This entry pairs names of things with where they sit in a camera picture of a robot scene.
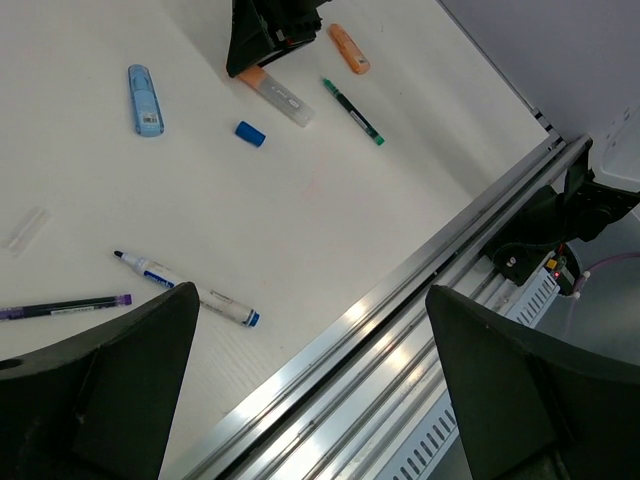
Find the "grey orange-tipped marker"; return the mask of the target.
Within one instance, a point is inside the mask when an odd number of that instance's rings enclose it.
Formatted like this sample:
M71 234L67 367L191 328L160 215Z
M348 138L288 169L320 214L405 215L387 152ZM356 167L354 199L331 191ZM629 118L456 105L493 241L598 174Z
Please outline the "grey orange-tipped marker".
M312 120L314 110L261 67L253 66L238 78L300 127Z

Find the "blue highlighter pen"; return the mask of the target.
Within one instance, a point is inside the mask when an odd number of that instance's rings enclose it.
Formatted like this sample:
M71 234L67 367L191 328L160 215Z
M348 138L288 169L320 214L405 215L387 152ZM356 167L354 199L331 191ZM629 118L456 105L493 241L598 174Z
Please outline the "blue highlighter pen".
M143 65L131 65L128 82L135 132L146 138L162 135L164 120L149 70Z

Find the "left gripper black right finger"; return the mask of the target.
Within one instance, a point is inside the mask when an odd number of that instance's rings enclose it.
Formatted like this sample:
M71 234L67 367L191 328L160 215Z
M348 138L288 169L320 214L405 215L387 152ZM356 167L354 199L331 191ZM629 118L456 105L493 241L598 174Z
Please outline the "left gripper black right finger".
M425 304L473 478L638 478L638 366L449 287L431 287Z

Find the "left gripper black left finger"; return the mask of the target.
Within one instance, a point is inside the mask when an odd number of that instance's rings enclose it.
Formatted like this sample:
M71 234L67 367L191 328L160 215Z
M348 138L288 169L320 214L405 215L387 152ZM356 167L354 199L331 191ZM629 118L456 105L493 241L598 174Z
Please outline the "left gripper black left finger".
M198 314L194 284L1 363L4 479L156 479Z

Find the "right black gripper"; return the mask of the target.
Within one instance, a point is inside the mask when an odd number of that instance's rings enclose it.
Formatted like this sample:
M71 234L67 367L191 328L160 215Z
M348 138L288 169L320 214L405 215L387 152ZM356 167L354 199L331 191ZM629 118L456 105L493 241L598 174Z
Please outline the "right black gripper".
M237 77L271 52L292 51L316 39L324 0L236 0L226 71Z

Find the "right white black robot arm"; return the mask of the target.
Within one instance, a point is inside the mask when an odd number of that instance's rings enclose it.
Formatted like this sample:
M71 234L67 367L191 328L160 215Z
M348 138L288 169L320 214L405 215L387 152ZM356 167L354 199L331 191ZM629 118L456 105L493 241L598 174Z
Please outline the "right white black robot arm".
M227 74L235 78L313 42L322 28L321 5L320 1L234 1ZM536 193L523 208L516 229L522 238L541 228L560 240L590 241L638 204L637 192L598 183L587 162L579 160L566 174L564 191Z

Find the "purple pen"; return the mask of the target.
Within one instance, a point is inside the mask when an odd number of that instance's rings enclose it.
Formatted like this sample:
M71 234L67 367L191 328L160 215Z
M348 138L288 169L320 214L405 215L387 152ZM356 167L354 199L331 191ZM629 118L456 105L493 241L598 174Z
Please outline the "purple pen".
M130 306L133 302L131 294L108 297L78 299L63 302L10 307L1 309L1 321L14 321L43 316L55 316L69 313L95 311L101 309Z

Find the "black green-tipped pen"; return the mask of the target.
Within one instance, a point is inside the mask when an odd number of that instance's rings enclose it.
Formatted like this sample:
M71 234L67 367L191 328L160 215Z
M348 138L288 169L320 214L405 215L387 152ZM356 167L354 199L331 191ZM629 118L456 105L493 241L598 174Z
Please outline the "black green-tipped pen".
M321 78L325 89L341 105L341 107L351 116L351 118L361 127L362 130L378 145L385 143L385 139L378 130L364 117L355 105L339 90L334 83L326 77Z

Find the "orange highlighter pen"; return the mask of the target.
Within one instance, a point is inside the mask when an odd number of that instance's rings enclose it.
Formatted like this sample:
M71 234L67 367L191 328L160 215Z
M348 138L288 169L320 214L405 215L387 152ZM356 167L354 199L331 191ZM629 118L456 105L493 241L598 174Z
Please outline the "orange highlighter pen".
M331 24L327 33L353 73L364 75L370 70L370 62L341 25Z

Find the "small blue pen cap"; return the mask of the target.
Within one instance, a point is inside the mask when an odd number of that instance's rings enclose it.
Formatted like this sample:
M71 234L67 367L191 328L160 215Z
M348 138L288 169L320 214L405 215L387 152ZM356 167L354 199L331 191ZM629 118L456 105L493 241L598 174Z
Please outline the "small blue pen cap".
M264 133L245 121L240 121L238 123L234 134L256 148L261 147L266 140L266 135Z

